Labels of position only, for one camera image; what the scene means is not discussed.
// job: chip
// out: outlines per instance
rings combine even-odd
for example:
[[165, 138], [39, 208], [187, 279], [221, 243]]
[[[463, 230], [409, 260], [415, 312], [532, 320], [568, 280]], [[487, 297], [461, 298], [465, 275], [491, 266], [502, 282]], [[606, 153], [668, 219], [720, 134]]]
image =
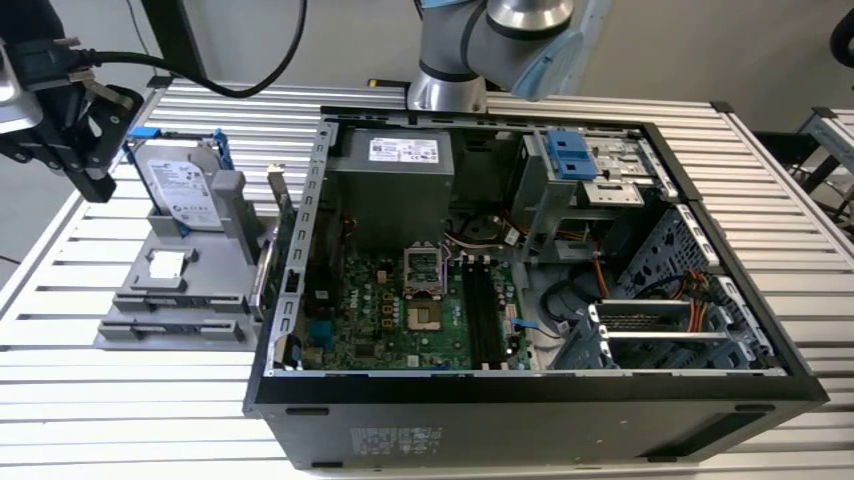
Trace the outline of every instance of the chip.
[[357, 358], [367, 358], [375, 356], [374, 344], [358, 343], [357, 344]]

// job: white wall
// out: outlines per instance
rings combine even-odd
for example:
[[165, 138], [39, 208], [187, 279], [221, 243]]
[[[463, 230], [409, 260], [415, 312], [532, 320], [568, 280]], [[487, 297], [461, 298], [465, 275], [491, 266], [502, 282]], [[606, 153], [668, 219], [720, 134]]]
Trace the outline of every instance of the white wall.
[[[285, 56], [298, 1], [185, 4], [209, 76], [257, 83]], [[306, 23], [301, 49], [278, 83], [362, 87], [370, 78], [414, 78], [421, 22], [411, 0], [310, 0]]]
[[754, 129], [854, 107], [829, 37], [850, 0], [614, 0], [581, 94], [726, 100]]
[[[125, 0], [52, 0], [51, 3], [63, 20], [66, 35], [81, 38], [83, 48], [143, 53]], [[161, 49], [143, 5], [139, 0], [131, 0], [131, 4], [149, 51], [159, 56]], [[153, 76], [150, 67], [135, 65], [105, 65], [95, 73], [101, 83], [115, 83], [141, 93]]]

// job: metal panel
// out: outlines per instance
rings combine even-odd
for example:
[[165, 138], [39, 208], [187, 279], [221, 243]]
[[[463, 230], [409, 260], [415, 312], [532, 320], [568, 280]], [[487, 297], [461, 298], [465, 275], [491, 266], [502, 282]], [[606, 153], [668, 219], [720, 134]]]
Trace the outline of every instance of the metal panel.
[[[223, 127], [247, 174], [247, 198], [273, 211], [265, 169], [286, 166], [299, 199], [322, 104], [402, 108], [397, 89], [275, 87], [226, 99], [178, 82], [150, 105], [150, 125], [209, 133]], [[654, 121], [721, 223], [769, 304], [832, 395], [816, 413], [700, 465], [361, 472], [362, 477], [794, 480], [854, 476], [854, 270], [850, 253], [729, 116], [709, 104], [553, 97], [538, 104], [493, 94], [491, 112]], [[118, 199], [70, 202], [0, 294], [3, 478], [187, 478], [270, 475], [293, 467], [269, 432], [245, 420], [251, 354], [102, 352], [98, 312], [142, 248], [149, 202], [129, 165]]]

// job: black cable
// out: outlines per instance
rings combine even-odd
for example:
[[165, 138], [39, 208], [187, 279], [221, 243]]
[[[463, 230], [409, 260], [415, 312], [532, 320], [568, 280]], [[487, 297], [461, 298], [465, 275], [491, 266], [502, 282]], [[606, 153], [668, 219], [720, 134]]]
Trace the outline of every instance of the black cable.
[[542, 327], [526, 327], [525, 325], [517, 325], [517, 327], [525, 328], [526, 330], [537, 330], [540, 333], [546, 335], [549, 338], [554, 338], [556, 340], [564, 340], [564, 337], [561, 337], [558, 335], [553, 335], [546, 330], [544, 330]]
[[636, 294], [634, 298], [636, 299], [646, 298], [646, 295], [653, 293], [653, 290], [656, 290], [660, 287], [664, 287], [665, 285], [676, 282], [677, 280], [682, 280], [684, 278], [685, 278], [685, 275], [673, 275], [670, 277], [662, 278], [658, 282], [653, 282], [646, 287], [644, 287], [644, 289]]
[[830, 53], [833, 58], [846, 67], [854, 68], [852, 40], [854, 40], [854, 9], [842, 17], [830, 34]]
[[[810, 174], [810, 172], [804, 170], [801, 165], [793, 166], [793, 171], [794, 172], [800, 172], [804, 175], [809, 175]], [[853, 210], [854, 210], [854, 207], [852, 207], [852, 201], [848, 200], [848, 194], [842, 191], [842, 189], [840, 187], [837, 187], [833, 183], [830, 183], [830, 180], [824, 180], [822, 184], [828, 188], [830, 188], [842, 197], [842, 203], [840, 203], [840, 206], [837, 206], [836, 208], [830, 207], [829, 209], [822, 208], [825, 210], [825, 213], [828, 213], [829, 216], [832, 217], [832, 219], [833, 220], [838, 220], [840, 216], [845, 212], [846, 207], [850, 207]]]
[[422, 0], [413, 0], [415, 4], [415, 10], [418, 11], [418, 18], [425, 19], [425, 7], [422, 7]]
[[255, 86], [245, 90], [233, 90], [231, 88], [223, 87], [218, 83], [209, 80], [206, 77], [189, 72], [183, 67], [170, 64], [165, 59], [134, 52], [99, 52], [95, 50], [79, 50], [82, 60], [81, 66], [99, 67], [106, 63], [131, 63], [135, 65], [149, 65], [151, 67], [157, 67], [162, 70], [173, 72], [175, 75], [185, 77], [191, 82], [198, 83], [205, 88], [226, 97], [249, 98], [262, 92], [270, 85], [273, 85], [273, 82], [275, 82], [277, 79], [282, 76], [282, 73], [291, 64], [291, 60], [294, 59], [294, 55], [297, 55], [297, 49], [303, 39], [303, 31], [306, 30], [307, 3], [309, 0], [301, 0], [299, 2], [301, 6], [299, 18], [297, 20], [297, 30], [294, 31], [291, 46], [289, 47], [289, 51], [285, 54], [282, 63], [279, 63], [279, 66], [273, 71], [273, 73], [267, 75], [267, 78], [265, 78]]
[[[146, 40], [143, 40], [143, 34], [139, 31], [139, 23], [137, 22], [137, 12], [134, 11], [134, 5], [131, 4], [131, 0], [125, 0], [125, 3], [129, 5], [129, 11], [131, 12], [131, 21], [134, 22], [134, 30], [137, 31], [137, 38], [139, 39], [139, 43], [143, 46], [143, 52], [146, 55], [151, 55], [149, 51], [149, 45], [146, 45]], [[158, 69], [151, 67], [151, 71], [155, 72], [155, 76], [158, 75]]]
[[14, 258], [7, 257], [6, 255], [0, 255], [0, 260], [4, 260], [10, 263], [14, 263], [15, 265], [20, 265], [22, 261], [20, 260], [15, 260]]

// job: orange wire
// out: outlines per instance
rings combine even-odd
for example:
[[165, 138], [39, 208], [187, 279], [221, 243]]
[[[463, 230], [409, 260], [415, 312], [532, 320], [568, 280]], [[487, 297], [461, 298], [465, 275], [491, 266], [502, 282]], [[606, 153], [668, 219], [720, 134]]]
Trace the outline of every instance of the orange wire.
[[600, 265], [600, 257], [594, 257], [593, 266], [597, 270], [597, 279], [600, 280], [600, 293], [602, 294], [602, 298], [609, 298], [610, 292], [609, 287], [605, 283], [605, 276], [602, 275], [602, 265]]
[[682, 292], [685, 291], [685, 284], [686, 284], [686, 280], [684, 279], [682, 283], [680, 284], [680, 288], [677, 289], [673, 296], [670, 297], [672, 300], [682, 297]]
[[709, 304], [705, 303], [704, 304], [704, 308], [700, 311], [700, 315], [697, 315], [697, 331], [702, 332], [704, 331], [704, 317], [706, 316], [706, 309], [709, 308]]
[[692, 316], [689, 320], [689, 333], [694, 332], [694, 299], [692, 299]]

